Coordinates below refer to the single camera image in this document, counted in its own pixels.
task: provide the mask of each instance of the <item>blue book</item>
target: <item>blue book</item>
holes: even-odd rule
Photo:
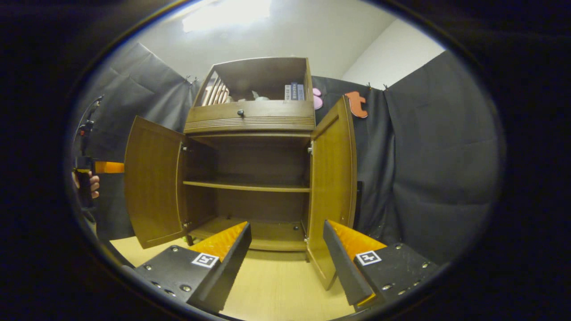
[[[296,82],[291,83],[291,100],[293,100],[293,101],[297,100],[297,83]]]
[[[301,83],[297,85],[297,99],[299,101],[305,100],[305,94],[303,93],[303,85]]]

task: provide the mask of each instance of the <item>book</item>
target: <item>book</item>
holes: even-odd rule
[[[303,85],[297,84],[297,99],[299,101],[304,101],[305,100],[305,94],[303,93]]]
[[[291,100],[293,100],[293,101],[297,100],[297,83],[296,82],[291,83]]]
[[[285,101],[290,101],[291,100],[291,85],[286,85],[285,86],[285,97],[284,97]]]

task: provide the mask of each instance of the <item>dark fabric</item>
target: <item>dark fabric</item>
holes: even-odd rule
[[[503,147],[494,107],[448,51],[385,96],[403,242],[442,264],[481,232],[497,197]]]
[[[353,116],[357,149],[357,180],[363,181],[361,214],[357,226],[362,233],[384,243],[401,241],[392,183],[395,166],[395,136],[383,92],[367,86],[325,77],[311,77],[321,91],[323,107],[315,111],[319,123],[346,93],[358,91],[367,101],[362,105],[366,118]]]
[[[120,49],[108,61],[94,73],[78,99],[77,108],[85,109],[104,95],[91,118],[95,123],[87,155],[122,163],[137,115],[182,133],[199,83],[186,81],[140,43]],[[99,177],[100,197],[92,211],[98,236],[107,240],[134,236],[126,211],[123,174]]]

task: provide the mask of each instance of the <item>pink object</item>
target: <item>pink object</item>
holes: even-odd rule
[[[321,91],[317,88],[313,88],[313,109],[317,110],[323,107],[323,100],[319,98],[321,96]]]

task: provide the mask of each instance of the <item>white wall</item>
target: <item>white wall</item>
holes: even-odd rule
[[[444,48],[402,20],[395,20],[349,67],[342,80],[384,89],[424,66]]]

